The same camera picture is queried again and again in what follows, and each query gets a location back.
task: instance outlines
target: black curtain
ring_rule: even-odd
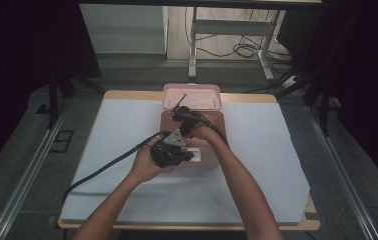
[[[54,71],[101,77],[78,3],[0,1],[0,150]]]
[[[366,8],[333,73],[338,117],[378,167],[378,3]]]

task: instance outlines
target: table leg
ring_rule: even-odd
[[[56,70],[52,70],[51,79],[49,80],[49,125],[51,129],[58,118],[58,92],[57,92],[57,78]]]
[[[194,7],[192,16],[192,27],[190,31],[191,46],[189,52],[189,79],[195,79],[196,77],[196,13],[197,8]]]
[[[276,29],[277,19],[279,18],[280,10],[277,10],[273,16],[268,32],[266,35],[266,40],[264,42],[264,47],[258,52],[258,58],[260,59],[261,66],[263,67],[264,74],[266,75],[267,81],[273,81],[273,73],[271,72],[270,66],[267,62],[267,51],[270,46],[271,39],[273,38],[274,29]]]

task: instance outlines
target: forearm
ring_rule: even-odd
[[[139,183],[126,177],[83,223],[73,239],[107,239],[124,204]]]
[[[249,171],[218,135],[210,135],[207,141],[217,154],[248,238],[282,239],[265,196]]]

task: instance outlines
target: power cord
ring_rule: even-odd
[[[105,171],[106,169],[110,168],[111,166],[113,166],[114,164],[118,163],[119,161],[127,158],[128,156],[132,155],[134,152],[138,151],[139,149],[141,149],[143,146],[145,146],[146,144],[148,144],[152,139],[154,139],[155,137],[159,136],[159,135],[162,135],[162,134],[167,134],[167,133],[170,133],[169,131],[160,131],[160,132],[157,132],[155,133],[154,135],[150,136],[149,138],[145,139],[144,141],[142,141],[141,143],[139,143],[138,145],[136,145],[134,148],[130,149],[128,152],[124,153],[123,155],[119,156],[118,158],[112,160],[111,162],[107,163],[105,166],[101,167],[100,169],[98,169],[96,172],[90,174],[89,176],[77,181],[76,183],[74,183],[73,185],[71,185],[65,192],[64,192],[64,196],[62,198],[62,203],[65,202],[65,200],[67,199],[67,196],[68,194],[73,190],[75,189],[77,186],[81,185],[82,183],[84,182],[87,182],[88,180],[94,178],[95,176],[99,175],[101,172]]]
[[[286,71],[282,76],[280,76],[276,81],[274,81],[272,84],[266,87],[251,89],[242,93],[252,93],[252,92],[257,92],[260,90],[267,90],[266,93],[271,93],[273,92],[274,88],[277,88],[278,86],[282,85],[284,82],[288,80],[290,76],[294,75],[297,71],[298,69],[296,67],[292,67],[288,71]]]
[[[193,120],[196,120],[196,121],[199,121],[199,122],[201,122],[201,123],[203,123],[203,124],[205,124],[207,127],[209,127],[209,128],[211,128],[212,130],[214,130],[214,132],[216,132],[219,136],[220,136],[220,138],[221,138],[221,140],[223,140],[223,142],[227,145],[227,146],[229,146],[229,143],[227,142],[227,139],[226,139],[226,137],[224,136],[224,134],[223,134],[223,132],[222,131],[220,131],[220,129],[216,126],[216,125],[214,125],[214,124],[212,124],[204,115],[202,115],[200,112],[198,112],[198,111],[195,111],[197,114],[199,114],[201,117],[200,118],[197,118],[197,117],[192,117],[192,116],[185,116],[186,118],[189,118],[189,119],[193,119]]]
[[[242,17],[242,15],[245,14],[245,20],[251,20],[252,19],[252,16],[253,16],[253,13],[254,13],[255,10],[252,10],[251,11],[251,14],[249,16],[249,18],[247,17],[247,9],[245,9],[238,17],[238,20]],[[267,14],[266,14],[266,19],[268,18],[268,15],[269,15],[269,12],[270,10],[267,10]],[[192,43],[191,41],[189,40],[189,36],[188,36],[188,31],[187,31],[187,23],[186,23],[186,20],[187,20],[187,7],[185,8],[185,35],[186,35],[186,40],[189,44],[189,46],[192,46]],[[218,36],[218,34],[213,34],[213,35],[209,35],[209,36],[206,36],[206,37],[202,37],[202,38],[197,38],[196,41],[200,41],[200,40],[204,40],[204,39],[208,39],[208,38],[211,38],[211,37],[215,37],[215,36]],[[247,44],[247,43],[244,43],[243,41],[244,40],[248,40],[250,41],[251,43],[253,44]],[[251,39],[249,39],[248,37],[246,36],[241,36],[240,40],[239,40],[239,43],[235,44],[233,46],[233,51],[232,52],[229,52],[229,53],[226,53],[226,54],[215,54],[215,53],[212,53],[206,49],[203,49],[203,48],[196,48],[197,50],[200,50],[200,51],[203,51],[203,52],[206,52],[212,56],[215,56],[215,57],[227,57],[227,56],[230,56],[234,53],[238,54],[240,57],[243,57],[243,58],[250,58],[250,57],[253,57],[255,55],[258,54],[258,52],[262,49],[261,45],[262,45],[262,42],[263,42],[263,37],[261,37],[261,42],[260,44],[257,44],[255,43],[254,41],[252,41]],[[249,54],[245,54],[243,52],[241,52],[241,50],[247,50],[249,51]],[[278,63],[286,63],[286,64],[291,64],[290,61],[284,61],[282,59],[278,59],[278,58],[275,58],[273,57],[272,55],[270,55],[269,53],[271,54],[276,54],[276,55],[282,55],[282,56],[291,56],[290,54],[283,54],[283,53],[276,53],[276,52],[271,52],[271,51],[268,51],[267,52],[267,59],[269,61],[272,61],[272,62],[278,62]]]

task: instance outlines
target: table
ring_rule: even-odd
[[[197,8],[193,9],[191,27],[191,47],[189,53],[189,78],[196,77],[196,35],[217,34],[217,35],[241,35],[241,36],[265,36],[264,45],[258,51],[258,59],[266,76],[267,81],[273,81],[273,73],[267,62],[267,51],[273,38],[274,29],[277,25],[280,10],[277,10],[270,22],[267,21],[232,21],[220,19],[198,19]]]
[[[85,160],[85,158],[87,158],[87,156],[89,156],[90,158],[90,154],[88,153],[89,150],[92,146],[96,146],[96,145],[102,145],[102,144],[99,144],[99,142],[96,142],[96,144],[94,144],[93,142],[91,142],[91,139],[93,140],[94,138],[96,138],[96,134],[97,134],[97,131],[99,131],[99,124],[100,123],[103,123],[105,124],[105,122],[100,122],[99,121],[99,118],[101,118],[100,116],[103,114],[102,113],[102,109],[107,106],[105,104],[106,100],[116,100],[116,99],[119,99],[119,100],[126,100],[126,101],[132,101],[132,100],[135,100],[135,101],[138,101],[138,100],[154,100],[154,101],[158,101],[158,100],[162,100],[162,97],[163,97],[163,93],[162,92],[144,92],[144,91],[109,91],[106,93],[105,97],[104,97],[104,102],[101,106],[101,109],[98,113],[98,117],[97,117],[97,120],[94,124],[94,127],[92,129],[92,133],[91,133],[91,136],[88,140],[88,143],[86,145],[86,149],[85,149],[85,153],[83,154],[83,157],[82,157],[82,160],[79,164],[79,169],[76,173],[76,175],[78,175],[78,173],[80,172],[80,175],[85,175],[86,173],[83,173],[81,174],[81,169],[80,168],[83,168],[82,166],[84,164],[87,163],[87,159]],[[228,94],[228,93],[222,93],[221,94],[221,97],[222,97],[222,102],[224,104],[228,103],[247,103],[247,104],[253,104],[253,103],[266,103],[267,104],[271,104],[273,106],[275,106],[275,104],[277,105],[276,103],[276,99],[272,96],[272,95],[258,95],[258,94]],[[229,143],[231,144],[232,148],[237,148],[235,146],[235,143],[231,141],[231,139],[229,139]],[[97,185],[96,184],[94,185],[94,188],[95,189],[99,189],[99,188],[102,188],[102,185],[105,185],[105,182],[103,182],[101,185]],[[86,198],[91,198],[89,202],[93,202],[95,200],[95,198],[98,198],[96,201],[102,201],[103,198],[106,197],[107,194],[102,194],[104,192],[104,190],[99,190],[100,192],[98,193],[95,193],[94,196],[89,196]],[[73,202],[72,204],[71,203],[68,203],[68,208],[70,208],[71,205],[76,205],[78,204],[79,201],[86,201],[86,200],[82,200],[81,199],[81,196],[72,196],[70,195],[69,198],[67,200],[70,200],[70,201],[74,201],[76,200],[76,202]],[[280,226],[280,228],[282,230],[316,230],[320,227],[320,222],[318,220],[309,220],[307,219],[306,217],[306,214],[315,214],[316,213],[316,210],[315,210],[315,207],[314,207],[314,204],[311,200],[311,197],[308,196],[308,201],[306,201],[306,207],[305,209],[303,210],[304,214],[302,214],[302,220],[301,222],[299,222],[298,224],[292,224],[292,225],[285,225],[285,224],[282,224]],[[67,202],[66,204],[64,205],[64,208],[63,208],[63,213],[64,212],[67,212]],[[77,228],[80,226],[80,224],[83,222],[84,219],[71,219],[70,217],[63,217],[63,215],[61,215],[60,219],[58,220],[58,224],[59,226],[61,226],[62,228]],[[226,224],[185,224],[184,221],[183,223],[179,223],[179,224],[173,224],[173,223],[164,223],[164,222],[159,222],[159,223],[153,223],[153,222],[136,222],[136,221],[128,221],[128,222],[117,222],[117,224],[114,226],[115,228],[120,228],[120,229],[156,229],[156,230],[159,230],[159,229],[173,229],[173,230],[243,230],[243,225],[241,223],[226,223]]]

